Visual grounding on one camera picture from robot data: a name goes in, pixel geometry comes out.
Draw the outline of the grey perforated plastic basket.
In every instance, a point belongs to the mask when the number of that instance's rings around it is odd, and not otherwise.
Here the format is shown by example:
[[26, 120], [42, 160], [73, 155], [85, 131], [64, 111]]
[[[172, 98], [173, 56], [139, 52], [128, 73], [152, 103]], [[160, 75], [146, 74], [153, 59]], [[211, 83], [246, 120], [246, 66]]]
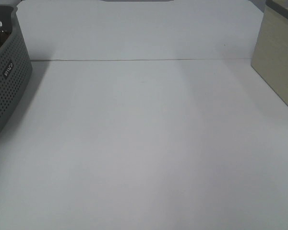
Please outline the grey perforated plastic basket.
[[33, 69], [16, 12], [17, 7], [0, 4], [0, 32], [10, 34], [0, 48], [0, 132], [21, 100]]

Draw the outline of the beige fabric storage box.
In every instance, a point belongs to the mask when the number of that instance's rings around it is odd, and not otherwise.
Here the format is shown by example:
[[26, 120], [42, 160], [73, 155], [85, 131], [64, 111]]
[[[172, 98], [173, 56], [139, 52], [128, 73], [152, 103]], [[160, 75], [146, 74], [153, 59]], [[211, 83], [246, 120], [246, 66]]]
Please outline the beige fabric storage box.
[[251, 66], [288, 106], [288, 0], [268, 0]]

